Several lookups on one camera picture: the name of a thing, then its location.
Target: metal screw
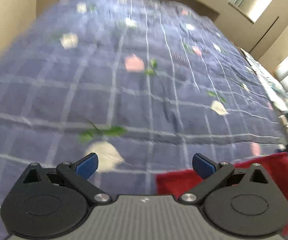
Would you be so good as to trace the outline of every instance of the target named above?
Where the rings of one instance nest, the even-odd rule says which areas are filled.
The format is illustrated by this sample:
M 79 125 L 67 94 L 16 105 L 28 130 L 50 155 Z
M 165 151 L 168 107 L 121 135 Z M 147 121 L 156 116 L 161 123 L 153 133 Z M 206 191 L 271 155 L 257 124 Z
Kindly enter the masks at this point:
M 106 202 L 109 200 L 109 195 L 103 193 L 96 194 L 94 199 L 98 202 Z
M 186 193 L 181 196 L 181 199 L 185 202 L 193 202 L 197 199 L 197 197 L 192 193 Z

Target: red towel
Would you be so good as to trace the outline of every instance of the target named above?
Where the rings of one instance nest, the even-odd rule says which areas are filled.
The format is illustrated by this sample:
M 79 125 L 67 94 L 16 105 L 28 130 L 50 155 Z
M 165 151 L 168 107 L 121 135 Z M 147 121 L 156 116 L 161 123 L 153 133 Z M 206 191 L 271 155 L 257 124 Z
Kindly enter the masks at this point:
M 258 157 L 243 163 L 236 163 L 236 168 L 249 168 L 252 163 L 260 163 L 275 181 L 285 198 L 288 200 L 288 156 L 287 153 L 276 153 Z M 184 192 L 199 184 L 203 179 L 193 170 L 169 172 L 156 176 L 159 195 L 171 194 L 178 198 Z M 283 235 L 288 234 L 288 227 Z

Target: bedspread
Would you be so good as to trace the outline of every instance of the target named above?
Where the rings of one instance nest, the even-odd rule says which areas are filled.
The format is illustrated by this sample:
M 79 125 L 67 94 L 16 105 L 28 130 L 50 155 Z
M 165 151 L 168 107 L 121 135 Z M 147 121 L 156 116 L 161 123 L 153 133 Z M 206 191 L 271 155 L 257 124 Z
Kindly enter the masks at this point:
M 66 34 L 74 39 L 65 49 Z M 130 57 L 151 71 L 127 71 Z M 53 167 L 94 149 L 117 156 L 90 178 L 113 195 L 154 194 L 154 175 L 191 168 L 196 152 L 216 162 L 273 153 L 284 136 L 247 66 L 182 4 L 60 1 L 0 58 L 0 205 L 27 164 Z M 81 143 L 89 121 L 127 132 Z

